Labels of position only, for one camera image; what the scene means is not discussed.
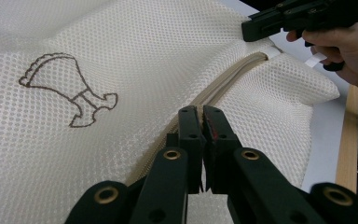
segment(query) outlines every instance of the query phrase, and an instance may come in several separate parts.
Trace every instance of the wooden edge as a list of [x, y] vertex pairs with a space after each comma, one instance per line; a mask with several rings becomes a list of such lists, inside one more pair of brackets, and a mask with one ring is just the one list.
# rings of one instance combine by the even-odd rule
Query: wooden edge
[[336, 183], [353, 192], [357, 184], [358, 88], [350, 85], [339, 146]]

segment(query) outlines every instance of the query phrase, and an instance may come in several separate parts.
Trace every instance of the brown stitched design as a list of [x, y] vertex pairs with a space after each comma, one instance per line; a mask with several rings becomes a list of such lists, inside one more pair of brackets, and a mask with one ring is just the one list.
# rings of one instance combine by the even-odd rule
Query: brown stitched design
[[79, 114], [72, 118], [69, 124], [71, 128], [90, 126], [95, 123], [95, 114], [99, 110], [111, 110], [118, 101], [117, 93], [106, 93], [103, 97], [95, 94], [81, 74], [76, 58], [66, 53], [39, 57], [20, 78], [19, 83], [26, 88], [54, 91], [76, 105]]

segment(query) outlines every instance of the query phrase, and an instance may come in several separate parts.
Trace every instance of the human hand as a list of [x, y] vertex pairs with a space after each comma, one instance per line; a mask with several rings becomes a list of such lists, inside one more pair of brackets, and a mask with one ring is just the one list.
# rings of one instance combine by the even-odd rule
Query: human hand
[[[345, 61], [342, 70], [337, 74], [358, 87], [358, 22], [349, 28], [336, 28], [316, 32], [304, 31], [302, 37], [314, 44], [312, 53], [321, 52], [327, 59], [321, 63], [341, 63]], [[289, 32], [288, 41], [297, 40], [296, 32]]]

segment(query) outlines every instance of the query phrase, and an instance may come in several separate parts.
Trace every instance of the white bag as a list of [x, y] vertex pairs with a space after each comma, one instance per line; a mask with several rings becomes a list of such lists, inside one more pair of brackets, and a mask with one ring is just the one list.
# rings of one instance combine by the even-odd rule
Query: white bag
[[[127, 185], [186, 105], [225, 111], [245, 147], [295, 186], [312, 105], [336, 86], [209, 0], [0, 0], [0, 223], [63, 223], [92, 185]], [[191, 195], [189, 223], [228, 223]]]

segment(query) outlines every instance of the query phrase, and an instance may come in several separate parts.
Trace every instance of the zipper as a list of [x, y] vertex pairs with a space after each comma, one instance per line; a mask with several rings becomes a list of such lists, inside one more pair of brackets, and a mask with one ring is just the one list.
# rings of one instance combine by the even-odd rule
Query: zipper
[[[215, 105], [220, 98], [234, 85], [234, 83], [242, 77], [246, 72], [258, 66], [262, 62], [269, 59], [268, 55], [262, 52], [257, 52], [244, 57], [239, 62], [228, 68], [228, 70], [214, 80], [205, 90], [203, 90], [190, 104], [195, 105], [198, 109], [199, 117], [202, 115], [202, 105]], [[142, 171], [136, 176], [139, 180], [147, 175], [157, 153], [164, 148], [167, 133], [177, 133], [178, 131], [178, 117], [177, 115], [161, 132], [154, 144], [149, 148], [152, 155], [146, 161]]]

